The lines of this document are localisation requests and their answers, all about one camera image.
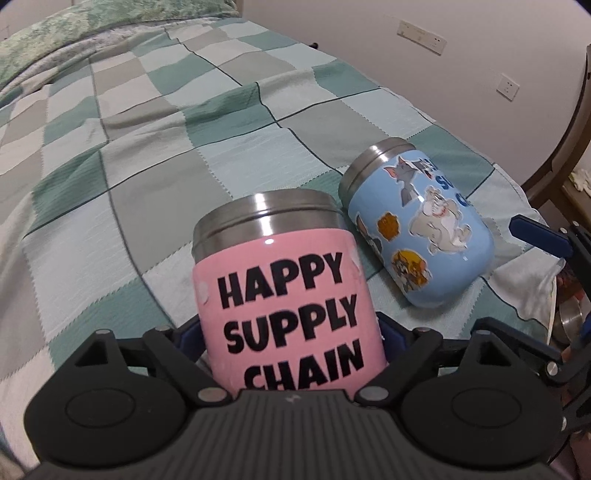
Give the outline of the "pink happy supply chain cup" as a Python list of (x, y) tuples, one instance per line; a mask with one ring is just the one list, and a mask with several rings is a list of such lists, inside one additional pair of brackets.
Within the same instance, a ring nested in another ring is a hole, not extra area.
[(386, 368), (356, 239), (331, 195), (231, 201), (197, 222), (192, 255), (212, 375), (228, 391), (353, 394)]

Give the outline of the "blue cartoon sticker cup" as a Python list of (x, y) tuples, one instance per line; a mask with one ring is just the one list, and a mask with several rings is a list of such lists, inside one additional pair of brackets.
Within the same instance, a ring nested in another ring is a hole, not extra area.
[(429, 157), (391, 137), (370, 146), (339, 182), (349, 219), (413, 305), (459, 297), (494, 259), (476, 209)]

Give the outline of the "wooden chair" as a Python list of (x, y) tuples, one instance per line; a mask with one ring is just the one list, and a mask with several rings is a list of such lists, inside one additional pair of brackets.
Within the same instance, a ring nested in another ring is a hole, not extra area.
[(590, 145), (590, 46), (579, 97), (565, 133), (549, 158), (521, 188), (532, 207), (552, 203), (569, 222), (590, 229), (590, 197), (568, 179)]

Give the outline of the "green checkered blanket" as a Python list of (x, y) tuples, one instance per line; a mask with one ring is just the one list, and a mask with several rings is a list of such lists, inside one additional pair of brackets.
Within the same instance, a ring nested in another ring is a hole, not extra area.
[(245, 20), (135, 30), (1, 98), (1, 452), (35, 467), (24, 410), (99, 328), (136, 337), (197, 313), (197, 220), (269, 190), (335, 194), (380, 140), (402, 137), (442, 169), (495, 240), (492, 270), (451, 305), (411, 306), (367, 245), (376, 307), (451, 337), (494, 316), (544, 338), (559, 262), (511, 237), (535, 217), (496, 162), (345, 62)]

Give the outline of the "green floral quilt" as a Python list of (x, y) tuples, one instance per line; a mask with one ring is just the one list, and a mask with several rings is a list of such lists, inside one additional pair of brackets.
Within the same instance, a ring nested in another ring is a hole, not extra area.
[(82, 1), (1, 42), (1, 86), (50, 53), (111, 28), (238, 15), (233, 1)]

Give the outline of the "white wall socket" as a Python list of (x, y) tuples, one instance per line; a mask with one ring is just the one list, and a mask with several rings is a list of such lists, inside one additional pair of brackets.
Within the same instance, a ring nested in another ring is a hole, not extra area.
[(509, 101), (513, 101), (520, 89), (520, 85), (505, 74), (501, 75), (496, 91)]

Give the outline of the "white wall switch panel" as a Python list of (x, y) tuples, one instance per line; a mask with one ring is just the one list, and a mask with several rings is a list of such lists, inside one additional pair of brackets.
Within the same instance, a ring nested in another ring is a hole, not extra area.
[(400, 22), (397, 34), (439, 56), (443, 54), (447, 46), (447, 40), (443, 37), (404, 20)]

